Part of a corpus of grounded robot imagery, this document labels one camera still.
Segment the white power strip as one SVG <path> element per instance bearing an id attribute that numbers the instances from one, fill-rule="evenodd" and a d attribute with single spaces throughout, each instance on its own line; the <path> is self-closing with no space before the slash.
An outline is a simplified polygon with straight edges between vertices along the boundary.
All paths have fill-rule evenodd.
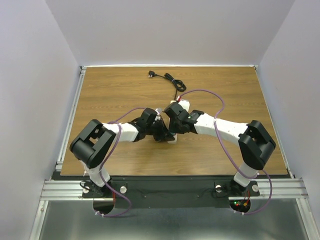
<path id="1" fill-rule="evenodd" d="M 169 117 L 169 135 L 170 139 L 167 141 L 169 144 L 176 144 L 177 143 L 177 133 L 176 133 L 176 117 L 179 113 L 177 110 L 178 103 L 176 100 L 172 100 L 169 104 L 169 106 L 165 109 L 166 115 Z"/>

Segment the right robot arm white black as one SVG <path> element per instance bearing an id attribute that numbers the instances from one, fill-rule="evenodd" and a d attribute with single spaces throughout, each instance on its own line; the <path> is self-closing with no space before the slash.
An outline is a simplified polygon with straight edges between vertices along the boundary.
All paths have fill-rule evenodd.
<path id="1" fill-rule="evenodd" d="M 211 116 L 203 111 L 188 112 L 177 101 L 172 101 L 164 109 L 169 117 L 169 131 L 173 134 L 194 133 L 216 137 L 224 152 L 227 151 L 223 141 L 237 145 L 243 163 L 237 166 L 236 174 L 230 182 L 231 192 L 242 195 L 248 190 L 251 180 L 262 171 L 276 148 L 276 142 L 261 122 L 238 123 Z"/>

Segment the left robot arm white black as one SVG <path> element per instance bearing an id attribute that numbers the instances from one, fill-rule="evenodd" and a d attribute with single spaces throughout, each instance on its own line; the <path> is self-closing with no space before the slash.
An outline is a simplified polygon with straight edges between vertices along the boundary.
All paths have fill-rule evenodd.
<path id="1" fill-rule="evenodd" d="M 104 167 L 119 142 L 138 142 L 152 136 L 156 142 L 175 141 L 159 111 L 145 108 L 132 121 L 102 123 L 92 119 L 71 142 L 69 150 L 83 165 L 90 183 L 80 186 L 88 192 L 106 197 L 111 193 L 111 177 Z"/>

